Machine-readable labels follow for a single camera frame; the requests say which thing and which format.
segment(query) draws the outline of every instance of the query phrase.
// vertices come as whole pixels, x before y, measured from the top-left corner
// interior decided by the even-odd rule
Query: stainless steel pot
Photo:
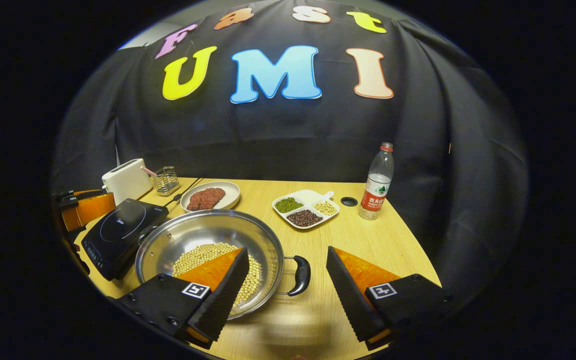
[[[204,244],[226,243],[247,248],[261,267],[260,284],[254,294],[228,315],[235,319],[261,307],[277,289],[284,273],[284,259],[297,262],[295,287],[278,294],[295,296],[308,287],[311,267],[301,256],[284,257],[277,235],[260,219],[236,210],[199,210],[146,228],[139,235],[134,269],[140,284],[158,274],[172,275],[173,264],[183,253]]]

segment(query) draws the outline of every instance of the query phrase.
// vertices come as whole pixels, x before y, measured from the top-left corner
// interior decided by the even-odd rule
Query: wooden table
[[[181,188],[170,196],[150,191],[138,200],[165,205],[195,179],[179,180]],[[222,179],[204,179],[197,185],[217,180]],[[255,312],[228,321],[219,341],[213,342],[207,351],[210,354],[233,360],[288,360],[295,355],[309,360],[345,360],[379,350],[368,351],[363,342],[357,341],[326,270],[328,246],[357,255],[399,276],[417,273],[441,286],[428,256],[389,202],[384,202],[375,220],[359,217],[359,205],[348,207],[341,203],[341,198],[346,196],[361,201],[364,183],[223,180],[233,182],[241,189],[241,197],[233,210],[261,219],[279,237],[284,255],[306,258],[312,273],[310,286],[302,294],[292,297],[275,294]],[[309,230],[290,226],[271,203],[304,189],[320,194],[333,191],[331,200],[341,208],[339,214]],[[178,202],[167,208],[169,219],[185,214]],[[91,221],[86,228],[89,230],[97,221],[99,219]],[[81,246],[86,233],[87,230],[80,233],[75,244]],[[139,286],[134,265],[122,280],[107,281],[87,255],[80,257],[90,268],[90,279],[107,296],[119,298]],[[296,268],[294,260],[285,261],[277,292],[287,292],[294,287]]]

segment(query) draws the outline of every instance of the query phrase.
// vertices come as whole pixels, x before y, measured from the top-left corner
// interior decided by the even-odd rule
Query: black cloth backdrop
[[[293,8],[302,5],[326,9],[332,21],[296,20]],[[252,18],[213,28],[245,7]],[[349,11],[380,19],[387,33],[359,27]],[[53,191],[98,189],[117,165],[115,146],[121,162],[143,158],[153,170],[175,166],[183,177],[365,182],[380,143],[389,141],[395,173],[387,198],[444,288],[464,305],[489,283],[522,224],[528,164],[510,103],[475,61],[413,18],[393,21],[321,0],[252,2],[195,23],[159,59],[164,38],[117,50],[91,75],[57,137]],[[284,98],[284,78],[274,98],[253,83],[257,100],[231,103],[233,54],[258,49],[275,63],[295,45],[318,48],[320,98]],[[178,100],[164,98],[167,64],[188,57],[183,84],[192,77],[194,53],[210,46],[217,50],[201,86]],[[384,55],[393,98],[354,92],[358,73],[349,48]]]

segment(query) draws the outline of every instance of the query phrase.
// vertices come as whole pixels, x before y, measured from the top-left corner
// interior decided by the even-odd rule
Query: white toaster
[[[126,199],[137,200],[153,188],[150,175],[142,166],[144,159],[133,159],[103,174],[103,189],[113,194],[115,205]]]

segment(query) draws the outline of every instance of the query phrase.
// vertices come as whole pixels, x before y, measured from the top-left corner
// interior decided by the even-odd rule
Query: plastic water bottle
[[[381,211],[388,189],[391,187],[394,171],[393,144],[382,142],[380,151],[372,160],[368,171],[366,189],[359,205],[359,216],[368,220],[377,219],[377,214]]]

